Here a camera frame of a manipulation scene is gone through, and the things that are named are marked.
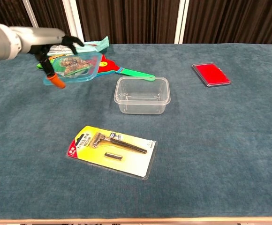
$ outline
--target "table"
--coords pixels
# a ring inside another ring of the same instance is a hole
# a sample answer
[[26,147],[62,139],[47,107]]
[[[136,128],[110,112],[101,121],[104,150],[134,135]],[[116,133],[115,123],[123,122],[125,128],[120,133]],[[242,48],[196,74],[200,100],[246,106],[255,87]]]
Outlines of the table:
[[[111,45],[118,65],[166,77],[162,115],[125,115],[120,75],[44,86],[31,55],[0,62],[0,223],[272,222],[272,45]],[[231,85],[191,69],[215,62]],[[86,125],[159,142],[148,180],[70,160]]]

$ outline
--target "razor package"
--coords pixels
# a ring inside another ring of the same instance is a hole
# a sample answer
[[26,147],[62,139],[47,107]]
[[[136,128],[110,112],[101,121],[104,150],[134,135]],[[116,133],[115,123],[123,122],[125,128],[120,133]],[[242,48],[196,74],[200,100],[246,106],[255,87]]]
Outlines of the razor package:
[[67,156],[146,180],[156,148],[156,141],[86,126],[72,141]]

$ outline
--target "white pole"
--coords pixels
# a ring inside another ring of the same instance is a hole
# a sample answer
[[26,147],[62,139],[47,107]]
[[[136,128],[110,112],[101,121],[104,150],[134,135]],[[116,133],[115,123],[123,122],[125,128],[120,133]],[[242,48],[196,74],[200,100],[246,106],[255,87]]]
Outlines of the white pole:
[[80,17],[78,13],[78,8],[76,6],[76,0],[62,0],[65,9],[65,14],[72,36],[78,37],[82,42],[84,42],[84,35],[81,27]]
[[180,0],[174,43],[183,44],[189,0]]
[[38,23],[37,23],[35,14],[33,12],[32,6],[30,4],[30,0],[23,0],[23,4],[24,4],[24,7],[25,7],[25,10],[27,10],[30,21],[32,23],[32,26],[33,27],[38,27]]

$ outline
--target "plastic food container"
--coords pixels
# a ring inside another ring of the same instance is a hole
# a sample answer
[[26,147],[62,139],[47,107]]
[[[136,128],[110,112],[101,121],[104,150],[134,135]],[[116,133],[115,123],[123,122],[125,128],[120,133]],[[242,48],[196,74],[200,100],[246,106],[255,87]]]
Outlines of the plastic food container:
[[170,102],[166,78],[147,81],[139,77],[121,77],[116,85],[114,101],[122,113],[161,114]]
[[[99,52],[69,54],[57,57],[53,62],[53,68],[65,83],[85,82],[92,80],[97,75],[101,60],[102,54]],[[47,77],[44,77],[43,83],[52,85]]]

